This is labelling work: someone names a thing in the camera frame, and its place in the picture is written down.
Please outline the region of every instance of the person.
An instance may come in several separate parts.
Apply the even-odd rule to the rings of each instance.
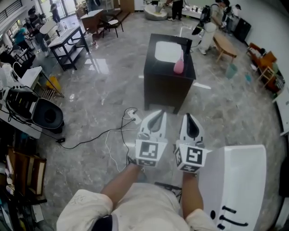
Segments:
[[[217,231],[203,211],[196,175],[183,173],[181,217],[171,191],[135,183],[141,169],[131,162],[100,193],[78,190],[60,214],[57,231]]]
[[[97,10],[100,4],[101,4],[100,0],[86,0],[86,6],[89,12]]]
[[[199,46],[200,52],[205,55],[213,42],[214,33],[223,27],[222,18],[224,8],[230,6],[229,0],[215,0],[216,3],[210,7],[210,22],[204,26],[205,33]]]
[[[53,21],[56,23],[59,23],[60,22],[60,16],[58,13],[57,5],[56,5],[56,3],[53,3],[53,0],[49,0],[49,2],[50,2],[50,12],[52,13]]]
[[[168,6],[171,2],[172,2],[172,17],[168,18],[168,20],[175,21],[176,16],[178,16],[178,19],[181,21],[183,0],[167,0],[165,5]]]
[[[233,26],[233,22],[234,20],[239,18],[239,10],[241,9],[241,6],[239,4],[234,5],[232,7],[228,7],[228,13],[227,13],[227,33],[231,36],[232,35],[232,26]]]
[[[23,50],[29,49],[31,50],[30,46],[25,41],[25,36],[29,35],[25,27],[19,29],[19,31],[15,35],[15,44],[21,47]]]
[[[24,27],[26,27],[28,29],[28,31],[34,35],[37,43],[41,47],[41,50],[44,52],[45,57],[48,57],[48,55],[49,55],[48,48],[44,44],[44,39],[47,41],[47,44],[49,45],[50,44],[50,42],[48,42],[49,36],[43,35],[39,31],[41,26],[43,26],[45,24],[42,20],[43,18],[41,15],[35,14],[34,8],[31,8],[28,11],[28,16],[29,16],[29,20],[26,24],[24,24]]]

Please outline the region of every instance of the person standing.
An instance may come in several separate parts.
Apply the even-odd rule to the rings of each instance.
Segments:
[[[50,2],[50,12],[52,13],[52,18],[54,22],[59,23],[60,22],[60,16],[58,13],[57,5],[56,3],[53,3],[53,0],[49,0]]]
[[[227,17],[226,23],[227,23],[227,32],[231,36],[233,23],[236,19],[239,18],[239,10],[242,10],[242,9],[241,9],[241,6],[239,4],[234,5],[232,7],[228,7],[228,8],[230,8],[230,9],[227,13],[228,17]]]
[[[218,28],[223,27],[223,11],[224,8],[230,6],[229,0],[215,0],[216,3],[210,7],[210,22],[204,26],[205,33],[200,43],[199,50],[203,55],[206,55],[207,50],[210,48],[213,37]]]
[[[86,0],[86,6],[89,12],[97,10],[100,4],[101,4],[100,0]]]
[[[42,20],[41,15],[35,14],[35,9],[31,8],[28,11],[29,20],[25,24],[27,26],[27,29],[30,33],[32,33],[37,41],[37,43],[40,45],[41,50],[44,52],[45,57],[49,56],[48,48],[44,44],[44,39],[46,39],[47,44],[49,45],[50,42],[48,40],[50,39],[48,35],[44,35],[40,33],[39,29],[45,24]]]
[[[176,17],[182,20],[182,5],[183,0],[167,0],[166,5],[169,5],[172,2],[172,17],[168,18],[169,21],[175,21]]]

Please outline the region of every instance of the black cabinet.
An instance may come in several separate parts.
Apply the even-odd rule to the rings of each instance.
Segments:
[[[234,36],[241,42],[245,42],[245,39],[251,29],[251,25],[244,19],[240,18],[240,21],[234,31]]]

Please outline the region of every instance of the yellow object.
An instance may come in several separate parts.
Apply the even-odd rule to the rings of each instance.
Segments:
[[[59,84],[59,82],[57,81],[57,78],[55,76],[51,76],[49,78],[50,82],[52,82],[52,84],[54,85],[54,87],[56,87],[56,89],[60,92],[61,91],[61,86]],[[49,87],[50,89],[54,89],[54,87],[50,84],[49,81],[46,82],[46,86]]]

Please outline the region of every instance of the backpack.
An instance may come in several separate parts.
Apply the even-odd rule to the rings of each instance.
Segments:
[[[206,5],[206,6],[203,8],[202,13],[201,13],[201,15],[200,15],[200,22],[201,22],[201,23],[208,23],[208,22],[211,21],[211,19],[210,19],[210,16],[211,16],[211,7],[212,7],[213,5],[219,6],[218,4],[212,4],[211,6]]]

